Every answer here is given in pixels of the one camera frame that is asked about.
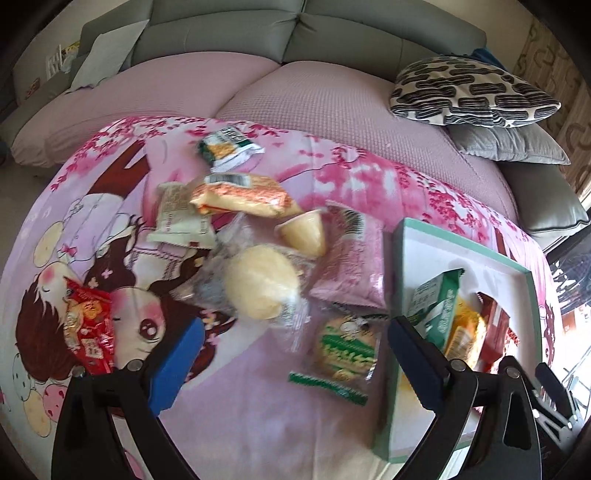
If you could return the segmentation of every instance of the sofa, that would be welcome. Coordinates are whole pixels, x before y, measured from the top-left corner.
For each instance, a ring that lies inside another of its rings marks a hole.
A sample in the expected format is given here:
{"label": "sofa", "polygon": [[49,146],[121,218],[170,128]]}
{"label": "sofa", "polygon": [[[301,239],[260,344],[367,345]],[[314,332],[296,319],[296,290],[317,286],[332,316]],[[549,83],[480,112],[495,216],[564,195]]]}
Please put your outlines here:
{"label": "sofa", "polygon": [[[65,93],[97,36],[149,20],[121,71]],[[129,0],[82,29],[78,57],[0,125],[18,163],[64,163],[125,116],[184,115],[299,129],[443,180],[543,245],[589,224],[554,165],[457,152],[443,127],[394,117],[413,61],[470,54],[485,33],[423,0]]]}

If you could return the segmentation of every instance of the gray leather sofa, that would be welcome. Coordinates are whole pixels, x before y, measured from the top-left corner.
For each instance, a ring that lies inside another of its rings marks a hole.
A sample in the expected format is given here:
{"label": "gray leather sofa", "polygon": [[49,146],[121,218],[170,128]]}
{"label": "gray leather sofa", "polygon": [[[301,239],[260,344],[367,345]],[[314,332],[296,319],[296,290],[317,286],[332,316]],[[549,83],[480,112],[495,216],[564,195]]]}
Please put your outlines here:
{"label": "gray leather sofa", "polygon": [[[99,34],[141,20],[150,23],[122,71],[160,57],[230,51],[278,64],[339,64],[393,82],[412,61],[486,46],[482,30],[423,0],[129,0],[83,27],[71,72],[55,75],[21,105],[0,125],[0,137],[11,147],[37,112],[70,86]],[[521,227],[534,238],[550,244],[589,224],[557,167],[498,167]]]}

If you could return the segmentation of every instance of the sofa backrest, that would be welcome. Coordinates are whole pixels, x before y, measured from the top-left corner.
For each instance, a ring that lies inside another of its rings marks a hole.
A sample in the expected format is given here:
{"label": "sofa backrest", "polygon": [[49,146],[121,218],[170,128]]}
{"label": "sofa backrest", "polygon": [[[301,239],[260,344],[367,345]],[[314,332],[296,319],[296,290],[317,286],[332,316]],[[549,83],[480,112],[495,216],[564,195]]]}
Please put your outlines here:
{"label": "sofa backrest", "polygon": [[84,26],[70,78],[99,34],[147,19],[123,69],[235,51],[277,63],[337,63],[394,81],[413,61],[486,46],[482,30],[424,0],[129,0]]}

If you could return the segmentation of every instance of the pink sofa cover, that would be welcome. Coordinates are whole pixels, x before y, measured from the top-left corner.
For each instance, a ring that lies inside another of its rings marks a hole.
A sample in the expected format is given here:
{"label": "pink sofa cover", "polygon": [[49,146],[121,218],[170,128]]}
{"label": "pink sofa cover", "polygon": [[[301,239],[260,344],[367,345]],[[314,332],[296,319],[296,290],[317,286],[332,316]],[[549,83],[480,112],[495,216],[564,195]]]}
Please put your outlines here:
{"label": "pink sofa cover", "polygon": [[308,131],[399,161],[472,195],[510,220],[517,207],[493,161],[460,155],[442,127],[393,116],[387,80],[318,61],[289,63],[236,94],[218,113]]}
{"label": "pink sofa cover", "polygon": [[196,52],[141,63],[94,89],[63,93],[43,107],[12,146],[23,165],[64,163],[115,120],[135,115],[213,117],[239,90],[279,65],[254,55]]}

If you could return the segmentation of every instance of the sofa armrest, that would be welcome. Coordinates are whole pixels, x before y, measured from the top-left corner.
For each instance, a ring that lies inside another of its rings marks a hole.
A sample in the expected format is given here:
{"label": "sofa armrest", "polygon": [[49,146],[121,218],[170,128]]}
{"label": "sofa armrest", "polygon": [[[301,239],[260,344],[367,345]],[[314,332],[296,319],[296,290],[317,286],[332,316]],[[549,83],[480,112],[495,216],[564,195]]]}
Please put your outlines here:
{"label": "sofa armrest", "polygon": [[497,165],[513,191],[521,227],[531,236],[570,236],[589,225],[587,212],[556,165]]}
{"label": "sofa armrest", "polygon": [[11,147],[21,128],[34,115],[70,86],[67,73],[58,72],[0,124],[0,138]]}

